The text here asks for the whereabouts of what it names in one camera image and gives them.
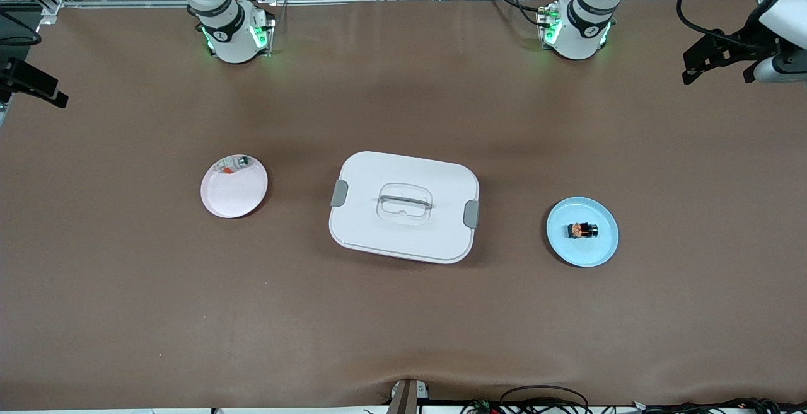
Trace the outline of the white lidded box grey latches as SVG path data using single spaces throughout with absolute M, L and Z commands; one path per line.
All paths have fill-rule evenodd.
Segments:
M 341 166 L 328 227 L 351 250 L 449 265 L 472 250 L 479 197 L 464 165 L 358 152 Z

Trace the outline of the pink round plate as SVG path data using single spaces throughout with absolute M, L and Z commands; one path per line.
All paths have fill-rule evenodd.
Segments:
M 199 190 L 204 207 L 224 219 L 250 215 L 264 202 L 270 187 L 268 171 L 259 159 L 247 154 L 233 155 L 249 156 L 252 163 L 233 175 L 222 175 L 214 170 L 214 162 L 204 173 Z

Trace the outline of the light blue round plate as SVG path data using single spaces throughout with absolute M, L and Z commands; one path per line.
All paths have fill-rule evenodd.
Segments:
M 593 222 L 599 236 L 589 239 L 569 239 L 567 226 L 573 222 Z M 545 233 L 551 250 L 574 267 L 599 267 L 617 252 L 620 231 L 608 208 L 587 197 L 570 197 L 555 204 L 547 216 Z

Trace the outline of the aluminium frame post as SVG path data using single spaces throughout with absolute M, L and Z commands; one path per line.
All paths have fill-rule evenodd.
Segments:
M 416 379 L 402 379 L 391 390 L 386 414 L 423 414 L 422 401 L 429 400 L 429 386 Z

